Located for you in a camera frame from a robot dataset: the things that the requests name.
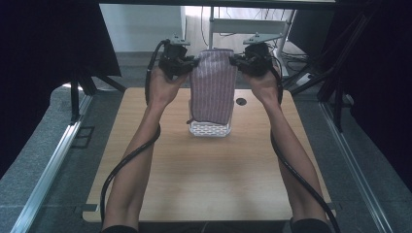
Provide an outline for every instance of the forearm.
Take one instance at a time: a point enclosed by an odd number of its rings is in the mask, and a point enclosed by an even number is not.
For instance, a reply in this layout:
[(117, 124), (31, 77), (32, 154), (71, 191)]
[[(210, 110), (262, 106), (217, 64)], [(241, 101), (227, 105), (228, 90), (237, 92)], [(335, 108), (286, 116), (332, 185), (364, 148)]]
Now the forearm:
[[(164, 107), (150, 104), (131, 139), (124, 156), (147, 143), (158, 128)], [(138, 228), (138, 219), (143, 204), (152, 165), (154, 146), (143, 150), (126, 164), (116, 175), (109, 197), (103, 228), (110, 225), (128, 225)]]
[[(276, 144), (290, 165), (322, 196), (321, 187), (315, 168), (305, 149), (298, 141), (277, 102), (263, 104), (270, 120), (271, 130)], [(282, 178), (287, 189), (293, 219), (317, 218), (326, 220), (325, 212), (309, 192), (279, 161)]]

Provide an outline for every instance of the metal rail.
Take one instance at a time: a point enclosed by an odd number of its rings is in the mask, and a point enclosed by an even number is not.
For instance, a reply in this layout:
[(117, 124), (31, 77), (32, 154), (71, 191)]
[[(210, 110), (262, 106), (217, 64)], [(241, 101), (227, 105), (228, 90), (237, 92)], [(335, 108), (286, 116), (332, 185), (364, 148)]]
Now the metal rail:
[(375, 221), (375, 224), (379, 232), (393, 233), (394, 231), (392, 230), (391, 225), (388, 222), (386, 214), (382, 209), (378, 198), (375, 196), (371, 187), (369, 186), (366, 177), (363, 175), (361, 167), (355, 159), (355, 156), (351, 151), (351, 148), (349, 147), (348, 143), (346, 142), (343, 133), (341, 133), (339, 129), (334, 125), (332, 120), (332, 112), (329, 106), (327, 105), (327, 103), (321, 102), (320, 107), (327, 121), (327, 125), (329, 126), (330, 131), (333, 134), (333, 137), (335, 138), (340, 150), (342, 151), (343, 157), (345, 158), (345, 161), (348, 164), (349, 170), (355, 180), (355, 183), (357, 184), (358, 189), (360, 190), (360, 194), (363, 198), (363, 201), (366, 203), (366, 207), (372, 215), (372, 218)]
[(34, 218), (39, 212), (40, 207), (42, 206), (43, 201), (48, 194), (49, 188), (52, 186), (52, 182), (54, 181), (58, 169), (63, 163), (67, 151), (70, 149), (70, 146), (72, 145), (73, 140), (75, 139), (75, 136), (79, 131), (91, 99), (91, 96), (86, 96), (83, 99), (82, 103), (80, 104), (79, 120), (75, 124), (67, 126), (66, 131), (64, 132), (63, 136), (60, 139), (60, 142), (57, 145), (57, 148), (51, 156), (49, 164), (47, 165), (45, 171), (34, 187), (11, 232), (22, 233), (28, 232), (28, 230), (30, 229)]

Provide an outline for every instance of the wooden table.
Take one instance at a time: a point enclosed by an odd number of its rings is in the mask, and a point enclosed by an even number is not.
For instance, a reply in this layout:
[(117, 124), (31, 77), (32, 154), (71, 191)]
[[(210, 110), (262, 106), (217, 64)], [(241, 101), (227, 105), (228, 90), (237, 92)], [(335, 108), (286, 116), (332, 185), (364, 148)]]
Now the wooden table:
[[(154, 147), (152, 172), (141, 221), (287, 220), (292, 216), (276, 154), (269, 138), (269, 120), (250, 90), (236, 90), (232, 130), (225, 138), (194, 137), (189, 119), (189, 89), (181, 89), (166, 109), (162, 133)], [(99, 203), (104, 181), (119, 163), (145, 111), (143, 88), (128, 89), (122, 99), (104, 151), (88, 206)], [(306, 133), (289, 92), (283, 111), (320, 176)], [(98, 208), (84, 211), (87, 221), (100, 221)]]

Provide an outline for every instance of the wire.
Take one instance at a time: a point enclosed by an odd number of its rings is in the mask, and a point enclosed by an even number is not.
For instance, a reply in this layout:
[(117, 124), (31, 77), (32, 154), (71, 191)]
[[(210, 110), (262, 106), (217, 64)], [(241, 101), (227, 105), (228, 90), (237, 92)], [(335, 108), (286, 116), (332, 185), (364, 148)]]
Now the wire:
[[(160, 47), (162, 45), (165, 45), (166, 43), (169, 43), (169, 42), (170, 42), (169, 40), (161, 41), (157, 45), (157, 47), (155, 48), (154, 53), (152, 54), (152, 59), (149, 63), (147, 73), (146, 73), (146, 83), (145, 83), (146, 104), (149, 103), (149, 96), (150, 96), (149, 87), (150, 87), (150, 81), (151, 81), (151, 73), (152, 73), (152, 69), (155, 66), (155, 59), (157, 57), (158, 50), (160, 49)], [(126, 156), (124, 159), (122, 159), (120, 161), (120, 163), (109, 174), (106, 181), (103, 183), (102, 191), (100, 193), (100, 218), (101, 218), (102, 224), (104, 222), (105, 213), (106, 213), (106, 207), (105, 207), (105, 205), (106, 205), (105, 204), (105, 202), (106, 202), (106, 192), (107, 192), (107, 189), (109, 188), (109, 185), (112, 182), (113, 178), (118, 174), (118, 172), (121, 170), (121, 168), (124, 167), (124, 165), (126, 165), (128, 162), (130, 162), (134, 157), (139, 155), (142, 151), (144, 151), (145, 149), (147, 149), (148, 147), (153, 145), (155, 143), (155, 141), (158, 139), (158, 137), (160, 136), (160, 131), (161, 131), (161, 129), (160, 129), (160, 125), (159, 125), (156, 132), (155, 132), (155, 134), (154, 134), (154, 136), (147, 143), (143, 144), (138, 149), (134, 150), (132, 153), (130, 153), (128, 156)]]
[(284, 55), (282, 56), (284, 59), (291, 60), (291, 61), (301, 61), (301, 62), (309, 62), (311, 59), (309, 59), (307, 56), (291, 56), (291, 55)]
[(228, 11), (228, 7), (226, 7), (226, 13), (231, 18), (230, 14), (229, 14), (229, 11)]
[(269, 53), (273, 53), (273, 51), (275, 50), (275, 47), (270, 45), (269, 43), (266, 43), (267, 47), (271, 49), (271, 51)]
[(324, 198), (322, 198), (322, 196), (319, 195), (319, 193), (315, 190), (315, 188), (313, 188), (300, 174), (298, 174), (297, 171), (294, 170), (293, 167), (290, 165), (288, 160), (282, 155), (282, 152), (280, 151), (276, 143), (276, 140), (275, 140), (275, 137), (273, 136), (272, 131), (270, 131), (270, 142), (272, 144), (272, 148), (275, 150), (276, 154), (278, 155), (278, 158), (285, 165), (288, 171), (303, 185), (304, 188), (306, 188), (306, 190), (312, 195), (313, 198), (315, 198), (315, 200), (319, 203), (319, 205), (321, 205), (321, 207), (324, 209), (327, 216), (329, 217), (330, 222), (332, 223), (335, 233), (340, 233), (339, 225), (330, 207), (327, 205)]
[(272, 56), (272, 59), (276, 61), (277, 67), (279, 68), (279, 72), (281, 73), (280, 74), (280, 82), (281, 82), (283, 78), (282, 63), (276, 56)]
[(293, 82), (294, 80), (296, 80), (296, 79), (300, 76), (300, 74), (302, 74), (303, 71), (305, 71), (305, 70), (308, 69), (309, 67), (310, 67), (310, 65), (309, 65), (309, 64), (306, 64), (306, 65), (305, 65), (302, 69), (300, 69), (296, 74), (290, 76), (287, 80), (283, 81), (283, 86), (284, 86), (284, 88), (285, 88), (285, 89), (289, 89), (289, 87), (292, 86), (292, 82)]
[(278, 40), (279, 39), (276, 39), (276, 40), (273, 40), (273, 43), (275, 44), (275, 45), (273, 45), (275, 48), (278, 48)]
[(200, 30), (202, 31), (203, 42), (208, 47), (209, 45), (206, 43), (205, 36), (203, 34), (203, 6), (202, 6), (202, 11), (200, 12)]
[(237, 33), (227, 33), (227, 34), (222, 34), (222, 33), (219, 33), (219, 35), (220, 36), (222, 36), (222, 37), (227, 37), (227, 36), (233, 36), (233, 35), (236, 35)]
[(267, 15), (269, 15), (270, 9), (266, 9), (266, 16), (264, 16), (264, 19), (267, 19)]
[(281, 21), (282, 21), (282, 19), (283, 19), (283, 15), (285, 14), (285, 9), (282, 11), (282, 16), (281, 16)]
[(283, 87), (282, 87), (282, 77), (279, 75), (279, 73), (275, 70), (273, 66), (269, 68), (270, 72), (275, 76), (276, 78), (276, 84), (278, 88), (278, 100), (279, 104), (282, 103), (283, 99)]
[(298, 61), (298, 60), (296, 60), (296, 61), (287, 61), (286, 62), (286, 66), (288, 66), (289, 69), (291, 69), (292, 71), (295, 71), (295, 72), (299, 72), (301, 69), (299, 69), (299, 70), (293, 69), (292, 66), (291, 66), (291, 63), (304, 63), (304, 64), (306, 64), (307, 62), (306, 61)]
[(272, 12), (272, 20), (273, 20), (273, 17), (275, 16), (276, 10), (277, 10), (277, 9), (273, 9), (273, 12)]
[(330, 53), (336, 51), (336, 49), (339, 46), (339, 43), (341, 40), (344, 39), (344, 36), (347, 35), (350, 31), (351, 28), (356, 25), (356, 22), (361, 20), (362, 18), (362, 13), (359, 13), (354, 20), (345, 28), (345, 30), (336, 38), (333, 40), (333, 42), (328, 46), (328, 48), (322, 52), (322, 54), (319, 54), (318, 56), (312, 58), (312, 60), (317, 61), (322, 63), (322, 59), (325, 59), (325, 57)]
[(282, 55), (285, 55), (285, 56), (303, 56), (303, 57), (308, 57), (308, 55), (306, 54), (306, 53), (301, 53), (301, 54), (298, 54), (298, 53), (288, 53), (288, 52), (284, 52), (284, 51), (282, 51)]
[(260, 10), (257, 12), (257, 14), (255, 15), (254, 19), (257, 18), (258, 14), (261, 12), (261, 10), (263, 10), (262, 8), (260, 8)]

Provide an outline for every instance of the wall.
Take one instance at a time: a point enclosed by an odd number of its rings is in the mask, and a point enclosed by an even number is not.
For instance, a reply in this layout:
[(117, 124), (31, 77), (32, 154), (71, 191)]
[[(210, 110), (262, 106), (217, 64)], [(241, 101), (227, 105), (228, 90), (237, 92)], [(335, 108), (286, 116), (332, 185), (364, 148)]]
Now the wall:
[(185, 8), (100, 4), (116, 52), (153, 51), (174, 34), (185, 35)]

